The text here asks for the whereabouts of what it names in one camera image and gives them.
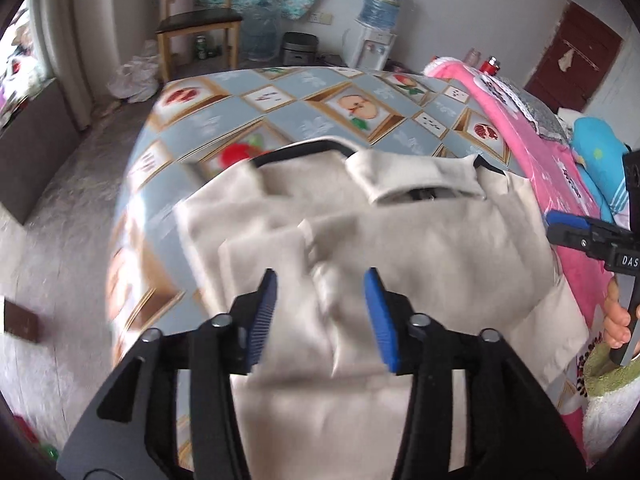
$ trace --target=wall socket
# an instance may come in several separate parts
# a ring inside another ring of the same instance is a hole
[[[309,23],[320,23],[321,25],[331,25],[334,16],[330,12],[311,12],[307,19]]]

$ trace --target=metal screw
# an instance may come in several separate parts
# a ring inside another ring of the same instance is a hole
[[[149,343],[151,341],[155,341],[156,339],[160,339],[162,337],[162,331],[159,328],[149,328],[142,333],[140,339],[145,343]]]
[[[483,341],[487,341],[488,343],[497,343],[500,341],[500,332],[493,328],[485,328],[480,333],[480,337]]]
[[[211,324],[218,328],[223,326],[229,326],[234,322],[234,319],[229,314],[218,314],[211,320]]]
[[[411,326],[417,326],[422,328],[422,327],[428,326],[429,323],[431,323],[431,319],[426,314],[413,314],[409,318],[409,324]]]

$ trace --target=ribbed blue pad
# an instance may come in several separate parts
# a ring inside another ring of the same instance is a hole
[[[249,330],[247,338],[247,364],[251,367],[260,362],[262,349],[269,335],[273,309],[278,297],[278,277],[275,272],[268,270],[265,276],[268,279],[265,293],[255,314],[254,325]]]
[[[589,223],[584,218],[563,211],[549,211],[545,218],[548,225],[564,224],[576,229],[589,229]]]
[[[398,371],[398,338],[388,307],[386,306],[383,291],[376,279],[375,270],[369,269],[364,275],[364,296],[367,300],[369,317],[376,334],[380,356],[389,371]]]

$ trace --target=beige fabric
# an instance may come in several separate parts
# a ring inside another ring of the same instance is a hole
[[[467,196],[389,202],[431,186]],[[234,380],[258,480],[390,478],[410,378],[390,375],[380,361],[362,291],[369,267],[450,330],[501,331],[543,386],[588,336],[530,183],[476,171],[473,158],[443,165],[364,150],[259,170],[243,161],[175,213],[212,315],[255,290],[265,268],[278,274],[260,364]],[[465,417],[456,410],[454,420],[451,463],[460,466]]]

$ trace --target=brown wooden door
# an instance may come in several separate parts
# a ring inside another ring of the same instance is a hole
[[[607,25],[571,2],[525,90],[554,112],[560,107],[581,111],[607,75],[621,43]],[[570,66],[562,70],[558,62],[570,51]]]

